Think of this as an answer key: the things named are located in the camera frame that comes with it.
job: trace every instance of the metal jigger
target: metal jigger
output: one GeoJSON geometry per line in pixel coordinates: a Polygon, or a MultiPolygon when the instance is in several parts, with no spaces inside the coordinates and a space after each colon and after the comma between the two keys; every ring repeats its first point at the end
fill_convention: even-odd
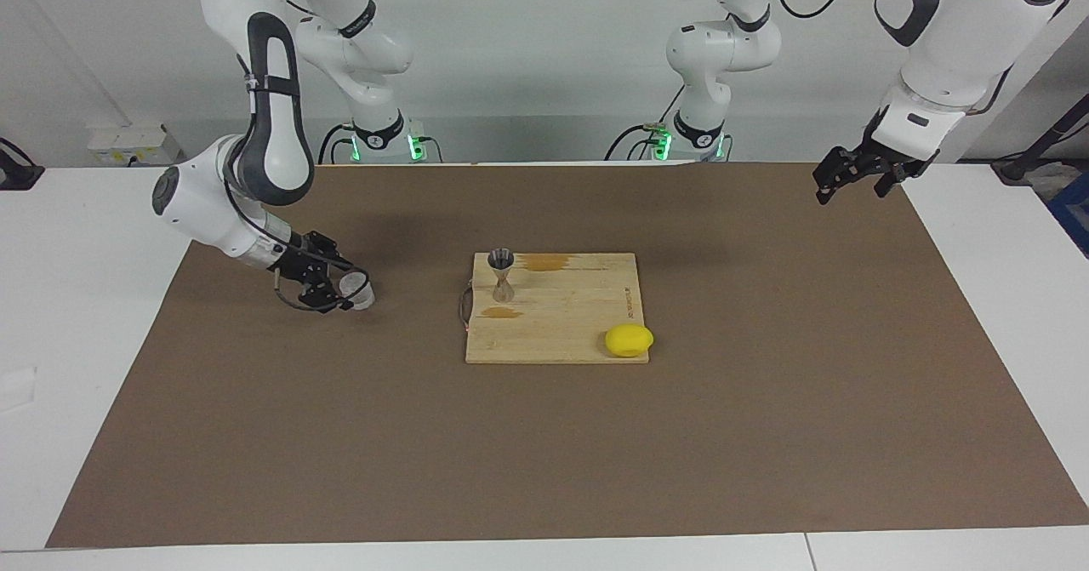
{"type": "Polygon", "coordinates": [[[511,275],[511,268],[514,267],[514,253],[505,247],[493,250],[491,254],[488,254],[488,266],[499,279],[495,282],[495,289],[491,292],[491,297],[495,300],[495,303],[514,301],[514,288],[511,287],[511,282],[506,281],[506,277],[511,275]]]}

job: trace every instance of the robotic arm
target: robotic arm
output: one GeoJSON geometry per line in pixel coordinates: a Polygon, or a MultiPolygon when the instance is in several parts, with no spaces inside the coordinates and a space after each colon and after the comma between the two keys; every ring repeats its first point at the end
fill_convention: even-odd
{"type": "MultiPolygon", "coordinates": [[[[368,147],[396,149],[394,138],[404,131],[404,120],[382,76],[408,68],[407,45],[376,23],[371,0],[307,2],[318,15],[298,29],[304,56],[345,92],[353,125],[368,147]]],[[[365,271],[343,258],[332,240],[317,232],[299,235],[262,207],[296,203],[314,181],[302,125],[296,38],[284,21],[285,0],[201,0],[201,5],[205,21],[232,45],[245,71],[249,129],[163,172],[152,208],[196,241],[276,272],[277,295],[292,307],[366,309],[375,295],[365,271]],[[343,274],[339,289],[330,277],[334,270],[343,274]],[[280,277],[302,284],[301,304],[280,292],[280,277]]]]}
{"type": "Polygon", "coordinates": [[[833,148],[813,171],[817,198],[867,175],[884,197],[918,178],[942,141],[1013,66],[1062,0],[877,0],[878,20],[908,60],[855,149],[833,148]]]}
{"type": "Polygon", "coordinates": [[[672,120],[673,151],[706,160],[715,155],[730,108],[729,72],[755,71],[779,58],[782,36],[771,21],[771,0],[719,0],[725,20],[684,25],[666,45],[670,66],[684,78],[672,120]]]}
{"type": "Polygon", "coordinates": [[[346,95],[356,143],[365,146],[368,159],[419,159],[413,122],[397,108],[386,77],[412,64],[408,36],[378,13],[374,0],[307,2],[317,15],[303,17],[296,28],[299,54],[346,95]]]}

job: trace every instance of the yellow lemon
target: yellow lemon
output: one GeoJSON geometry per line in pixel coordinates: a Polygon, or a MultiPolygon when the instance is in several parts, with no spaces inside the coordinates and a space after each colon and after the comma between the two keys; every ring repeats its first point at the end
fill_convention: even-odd
{"type": "Polygon", "coordinates": [[[635,359],[653,344],[653,333],[640,325],[621,325],[605,333],[605,347],[621,359],[635,359]]]}

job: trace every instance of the brown tabletop covering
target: brown tabletop covering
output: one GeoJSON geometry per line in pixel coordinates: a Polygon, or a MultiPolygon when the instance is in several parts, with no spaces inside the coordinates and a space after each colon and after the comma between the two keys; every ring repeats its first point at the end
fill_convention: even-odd
{"type": "Polygon", "coordinates": [[[194,245],[49,546],[1089,523],[903,192],[810,170],[321,170],[280,215],[377,305],[194,245]],[[637,254],[650,364],[466,365],[497,246],[637,254]]]}

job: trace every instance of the power outlet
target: power outlet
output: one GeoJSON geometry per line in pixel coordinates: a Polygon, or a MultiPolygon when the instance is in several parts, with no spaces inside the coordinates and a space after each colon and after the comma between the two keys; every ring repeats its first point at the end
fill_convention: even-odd
{"type": "Polygon", "coordinates": [[[183,159],[166,126],[97,129],[87,149],[106,167],[170,167],[183,159]]]}

